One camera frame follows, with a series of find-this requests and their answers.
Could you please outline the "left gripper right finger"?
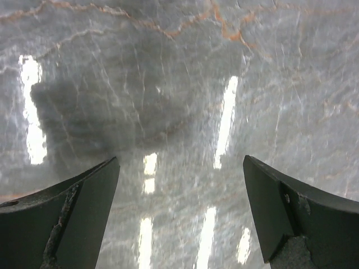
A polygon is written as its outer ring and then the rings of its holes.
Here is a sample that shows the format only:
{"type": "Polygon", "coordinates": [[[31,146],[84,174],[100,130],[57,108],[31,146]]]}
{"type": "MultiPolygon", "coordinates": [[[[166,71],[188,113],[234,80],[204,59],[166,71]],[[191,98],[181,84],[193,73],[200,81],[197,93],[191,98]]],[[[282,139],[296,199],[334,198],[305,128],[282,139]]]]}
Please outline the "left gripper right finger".
{"type": "Polygon", "coordinates": [[[358,202],[243,161],[261,253],[271,268],[358,268],[358,202]]]}

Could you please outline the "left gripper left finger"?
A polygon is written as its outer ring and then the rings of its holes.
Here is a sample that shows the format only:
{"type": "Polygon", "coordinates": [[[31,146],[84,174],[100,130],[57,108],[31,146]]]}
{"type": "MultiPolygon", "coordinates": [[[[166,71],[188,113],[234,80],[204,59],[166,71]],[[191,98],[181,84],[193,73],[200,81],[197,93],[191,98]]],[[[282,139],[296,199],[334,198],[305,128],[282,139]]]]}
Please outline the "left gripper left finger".
{"type": "Polygon", "coordinates": [[[95,268],[118,184],[113,157],[1,204],[1,268],[95,268]]]}

